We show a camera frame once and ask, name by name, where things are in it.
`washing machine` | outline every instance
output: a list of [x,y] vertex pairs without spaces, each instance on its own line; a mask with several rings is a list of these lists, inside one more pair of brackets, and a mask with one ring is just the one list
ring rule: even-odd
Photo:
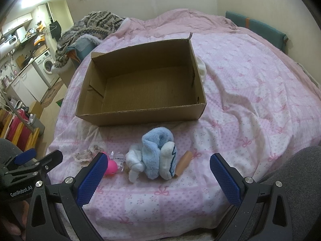
[[52,58],[52,55],[50,54],[49,50],[43,52],[33,62],[34,68],[49,88],[51,88],[59,79],[58,74],[51,72],[51,68],[53,65],[54,59]]

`brown cylinder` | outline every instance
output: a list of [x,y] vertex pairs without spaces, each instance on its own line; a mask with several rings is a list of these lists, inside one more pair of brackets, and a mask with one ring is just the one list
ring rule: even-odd
[[193,158],[193,153],[190,152],[189,150],[186,151],[176,165],[176,168],[175,168],[176,177],[179,177],[184,172],[188,164],[191,162],[192,158]]

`pink toy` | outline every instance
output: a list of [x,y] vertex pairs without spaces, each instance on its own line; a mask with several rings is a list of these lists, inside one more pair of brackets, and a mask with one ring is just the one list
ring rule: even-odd
[[107,159],[108,159],[108,167],[106,169],[106,172],[104,174],[104,176],[106,175],[112,175],[112,174],[115,174],[118,170],[118,165],[115,161],[111,160],[110,157],[107,155]]

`blue gripper pad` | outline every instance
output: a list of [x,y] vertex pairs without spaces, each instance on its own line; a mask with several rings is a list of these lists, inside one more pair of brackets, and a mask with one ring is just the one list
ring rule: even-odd
[[108,159],[103,154],[80,183],[77,191],[77,204],[81,207],[89,203],[108,166]]
[[228,201],[239,207],[242,203],[241,189],[216,154],[213,154],[210,158],[210,168]]
[[34,148],[31,148],[18,156],[14,159],[14,163],[16,165],[23,165],[28,162],[30,159],[33,159],[37,155],[37,152]]

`teal headboard cushion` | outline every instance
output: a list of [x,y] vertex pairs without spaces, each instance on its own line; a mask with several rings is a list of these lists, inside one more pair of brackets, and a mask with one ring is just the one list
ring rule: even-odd
[[249,17],[231,11],[226,11],[225,17],[232,20],[232,22],[239,27],[250,29],[284,52],[286,42],[288,41],[288,37],[285,33],[282,33],[263,22],[250,19]]

